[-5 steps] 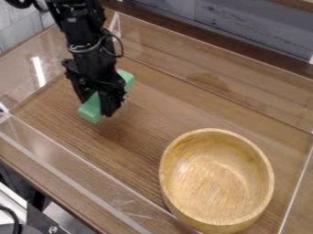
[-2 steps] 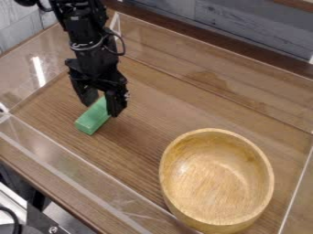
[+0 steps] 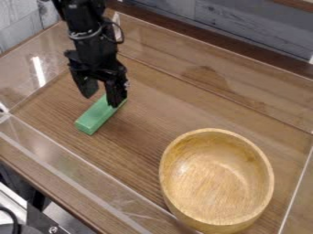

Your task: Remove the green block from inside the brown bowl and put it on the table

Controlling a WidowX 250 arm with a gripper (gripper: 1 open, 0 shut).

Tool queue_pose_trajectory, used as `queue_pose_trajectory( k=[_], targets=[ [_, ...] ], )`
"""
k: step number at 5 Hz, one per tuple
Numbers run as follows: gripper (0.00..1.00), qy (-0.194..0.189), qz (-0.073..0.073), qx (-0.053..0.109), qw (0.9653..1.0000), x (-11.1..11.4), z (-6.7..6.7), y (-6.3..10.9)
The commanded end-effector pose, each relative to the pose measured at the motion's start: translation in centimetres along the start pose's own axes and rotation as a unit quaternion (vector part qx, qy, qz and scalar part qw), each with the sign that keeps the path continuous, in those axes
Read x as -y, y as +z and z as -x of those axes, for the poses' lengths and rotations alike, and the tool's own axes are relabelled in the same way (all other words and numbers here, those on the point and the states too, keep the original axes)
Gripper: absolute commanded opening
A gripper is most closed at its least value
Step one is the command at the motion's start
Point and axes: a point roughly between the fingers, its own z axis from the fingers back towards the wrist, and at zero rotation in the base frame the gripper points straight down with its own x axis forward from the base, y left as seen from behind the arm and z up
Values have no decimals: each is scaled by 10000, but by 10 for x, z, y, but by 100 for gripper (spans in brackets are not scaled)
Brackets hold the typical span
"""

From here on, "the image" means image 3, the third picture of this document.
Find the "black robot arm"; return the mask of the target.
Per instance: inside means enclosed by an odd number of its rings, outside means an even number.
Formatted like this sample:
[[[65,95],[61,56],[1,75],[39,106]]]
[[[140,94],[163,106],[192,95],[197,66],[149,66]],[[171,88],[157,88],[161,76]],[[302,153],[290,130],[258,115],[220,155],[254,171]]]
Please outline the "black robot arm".
[[[66,24],[68,38],[74,48],[64,52],[68,68],[80,94],[89,99],[101,81],[106,105],[117,108],[126,98],[126,68],[117,60],[116,23],[102,16],[104,0],[50,0]]]

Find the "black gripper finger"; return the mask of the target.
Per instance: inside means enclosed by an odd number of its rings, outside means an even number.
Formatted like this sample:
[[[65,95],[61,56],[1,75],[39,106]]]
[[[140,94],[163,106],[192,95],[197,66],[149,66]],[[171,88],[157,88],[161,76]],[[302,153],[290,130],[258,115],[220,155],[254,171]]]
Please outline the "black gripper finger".
[[[126,99],[126,82],[122,79],[105,81],[106,104],[112,108],[117,108]]]
[[[98,90],[97,81],[84,71],[70,70],[70,75],[81,96],[89,99]]]

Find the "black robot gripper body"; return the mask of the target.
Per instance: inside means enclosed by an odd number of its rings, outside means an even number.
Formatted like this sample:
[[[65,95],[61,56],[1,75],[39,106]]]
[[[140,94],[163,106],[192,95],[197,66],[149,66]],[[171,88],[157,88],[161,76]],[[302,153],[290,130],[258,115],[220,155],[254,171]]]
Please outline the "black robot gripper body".
[[[74,82],[125,82],[125,67],[117,59],[117,45],[113,31],[69,32],[74,48],[64,52]]]

